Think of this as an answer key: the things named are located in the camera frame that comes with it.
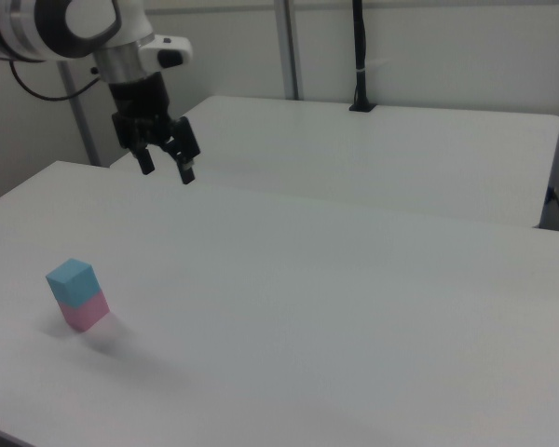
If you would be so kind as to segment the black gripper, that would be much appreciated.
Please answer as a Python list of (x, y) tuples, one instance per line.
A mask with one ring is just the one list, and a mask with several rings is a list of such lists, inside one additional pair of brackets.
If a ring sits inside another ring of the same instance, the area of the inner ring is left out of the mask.
[(171, 122), (170, 99), (162, 74), (108, 87), (116, 105), (112, 121), (119, 145), (134, 156), (142, 174), (155, 170), (147, 149), (152, 132), (156, 136), (170, 136), (163, 151), (176, 162), (183, 184), (193, 182), (196, 179), (194, 158), (200, 154), (200, 148), (187, 117)]

